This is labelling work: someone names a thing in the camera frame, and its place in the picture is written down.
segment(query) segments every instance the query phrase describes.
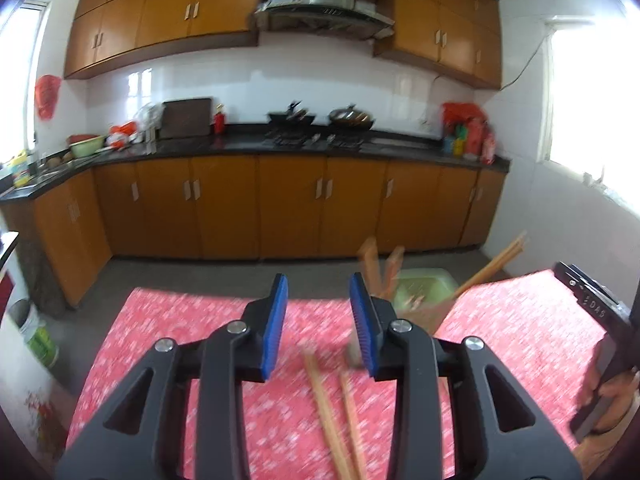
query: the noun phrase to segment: lower cabinet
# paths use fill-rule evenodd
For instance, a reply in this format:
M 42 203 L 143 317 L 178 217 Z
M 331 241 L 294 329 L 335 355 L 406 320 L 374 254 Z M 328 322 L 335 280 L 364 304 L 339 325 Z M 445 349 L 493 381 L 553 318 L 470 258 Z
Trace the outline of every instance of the lower cabinet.
M 375 235 L 385 169 L 384 161 L 327 159 L 320 256 L 355 256 Z
M 150 256 L 199 258 L 202 252 L 190 160 L 145 160 L 136 163 L 136 171 Z
M 34 218 L 65 297 L 76 306 L 111 257 L 92 172 L 85 171 L 37 198 Z
M 441 170 L 420 162 L 388 164 L 377 232 L 381 253 L 390 253 L 398 245 L 407 251 L 433 249 L 433 203 Z
M 477 177 L 476 170 L 442 168 L 433 200 L 433 224 L 426 233 L 432 249 L 458 246 Z
M 495 210 L 500 202 L 504 178 L 504 173 L 480 171 L 465 230 L 460 239 L 461 246 L 480 245 L 486 241 L 491 224 L 494 222 Z
M 113 254 L 151 256 L 135 163 L 99 166 L 94 172 L 104 229 Z
M 258 257 L 257 160 L 242 155 L 191 159 L 204 258 Z
M 318 256 L 323 156 L 262 156 L 258 162 L 260 256 Z

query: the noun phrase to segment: table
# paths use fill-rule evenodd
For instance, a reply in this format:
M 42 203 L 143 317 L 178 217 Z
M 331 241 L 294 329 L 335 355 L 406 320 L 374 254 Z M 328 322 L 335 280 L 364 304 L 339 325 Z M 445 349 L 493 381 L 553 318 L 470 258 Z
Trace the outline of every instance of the table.
M 136 289 L 108 333 L 76 407 L 68 445 L 120 379 L 157 339 L 178 343 L 205 338 L 237 319 L 248 300 L 204 298 Z M 337 369 L 351 331 L 348 300 L 289 300 L 278 365 L 266 384 L 243 386 L 244 418 L 254 480 L 336 478 L 318 413 L 303 368 L 301 348 L 319 358 L 338 426 L 346 435 Z M 485 340 L 511 369 L 574 446 L 567 425 L 574 396 L 593 345 L 603 331 L 579 308 L 571 293 L 549 270 L 477 286 L 462 295 L 436 334 L 459 342 L 464 336 Z M 350 371 L 358 407 L 367 473 L 386 477 L 393 424 L 395 384 L 375 383 L 363 371 Z M 192 389 L 186 425 L 184 475 L 193 478 L 197 386 Z M 442 403 L 444 473 L 454 472 L 450 409 Z

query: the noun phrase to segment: window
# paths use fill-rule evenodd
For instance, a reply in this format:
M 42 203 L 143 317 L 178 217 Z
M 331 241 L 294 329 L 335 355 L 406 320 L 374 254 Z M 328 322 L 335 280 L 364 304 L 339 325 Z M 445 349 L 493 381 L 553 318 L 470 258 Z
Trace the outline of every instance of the window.
M 32 66 L 45 8 L 24 4 L 0 31 L 0 162 L 23 150 L 33 137 Z
M 548 158 L 640 212 L 639 46 L 640 30 L 625 20 L 552 34 Z

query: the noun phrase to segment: red plastic bag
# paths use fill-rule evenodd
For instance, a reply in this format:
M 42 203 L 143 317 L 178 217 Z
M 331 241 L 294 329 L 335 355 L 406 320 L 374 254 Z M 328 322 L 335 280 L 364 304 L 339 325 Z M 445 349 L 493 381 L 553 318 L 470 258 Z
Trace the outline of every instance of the red plastic bag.
M 36 113 L 41 121 L 50 121 L 58 104 L 58 92 L 62 79 L 55 75 L 43 75 L 38 78 L 35 86 Z

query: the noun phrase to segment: wooden chopstick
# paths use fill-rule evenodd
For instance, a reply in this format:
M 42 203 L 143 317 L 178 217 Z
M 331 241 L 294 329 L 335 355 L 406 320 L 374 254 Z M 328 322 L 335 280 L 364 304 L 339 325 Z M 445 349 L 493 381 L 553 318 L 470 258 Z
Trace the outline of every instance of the wooden chopstick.
M 344 410 L 347 413 L 351 449 L 355 457 L 356 472 L 358 473 L 359 480 L 367 480 L 367 463 L 362 450 L 362 439 L 360 437 L 360 428 L 358 427 L 358 412 L 356 411 L 356 404 L 353 401 L 353 396 L 349 388 L 349 378 L 347 372 L 344 370 L 340 371 L 340 386 L 342 387 Z
M 338 472 L 339 480 L 356 480 L 353 470 L 353 464 L 347 454 L 346 446 L 340 437 L 340 433 L 335 425 L 334 414 L 332 413 L 329 398 L 322 386 L 322 378 L 318 369 L 318 361 L 313 352 L 303 352 L 305 360 L 305 370 L 311 382 L 311 389 L 316 398 L 318 413 L 320 415 L 320 423 L 324 430 L 324 438 L 326 439 L 329 451 L 334 459 L 335 468 Z

